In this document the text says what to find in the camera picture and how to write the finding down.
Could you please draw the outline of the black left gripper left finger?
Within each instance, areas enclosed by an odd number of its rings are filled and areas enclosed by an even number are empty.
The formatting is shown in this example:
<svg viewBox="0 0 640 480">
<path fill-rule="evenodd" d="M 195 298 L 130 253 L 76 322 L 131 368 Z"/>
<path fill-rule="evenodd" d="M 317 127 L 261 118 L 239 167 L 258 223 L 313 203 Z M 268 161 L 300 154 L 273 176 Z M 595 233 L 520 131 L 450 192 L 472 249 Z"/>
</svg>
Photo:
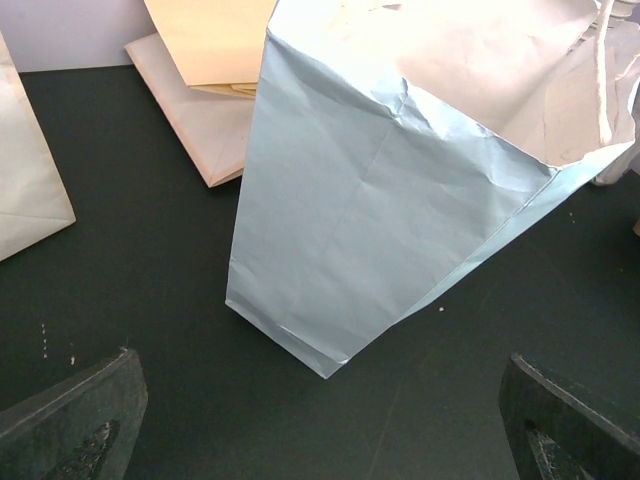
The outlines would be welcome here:
<svg viewBox="0 0 640 480">
<path fill-rule="evenodd" d="M 122 479 L 148 402 L 124 350 L 1 413 L 3 479 Z"/>
</svg>

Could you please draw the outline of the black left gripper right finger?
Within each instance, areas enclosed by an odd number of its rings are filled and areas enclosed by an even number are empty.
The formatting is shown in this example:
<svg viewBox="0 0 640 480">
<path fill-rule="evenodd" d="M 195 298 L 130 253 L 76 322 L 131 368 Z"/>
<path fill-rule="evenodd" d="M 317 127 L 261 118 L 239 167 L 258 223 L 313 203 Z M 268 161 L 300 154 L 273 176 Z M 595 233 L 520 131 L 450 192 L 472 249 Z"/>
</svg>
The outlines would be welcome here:
<svg viewBox="0 0 640 480">
<path fill-rule="evenodd" d="M 499 410 L 521 479 L 637 479 L 639 418 L 514 353 Z"/>
</svg>

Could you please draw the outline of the light blue paper bag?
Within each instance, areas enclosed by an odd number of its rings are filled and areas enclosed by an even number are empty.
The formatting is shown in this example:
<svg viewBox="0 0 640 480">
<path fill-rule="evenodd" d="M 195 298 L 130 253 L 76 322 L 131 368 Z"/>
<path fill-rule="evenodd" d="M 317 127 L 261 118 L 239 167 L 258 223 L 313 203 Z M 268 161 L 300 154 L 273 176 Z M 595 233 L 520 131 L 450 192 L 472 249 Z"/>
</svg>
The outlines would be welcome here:
<svg viewBox="0 0 640 480">
<path fill-rule="evenodd" d="M 609 1 L 280 1 L 227 305 L 328 378 L 635 141 Z"/>
</svg>

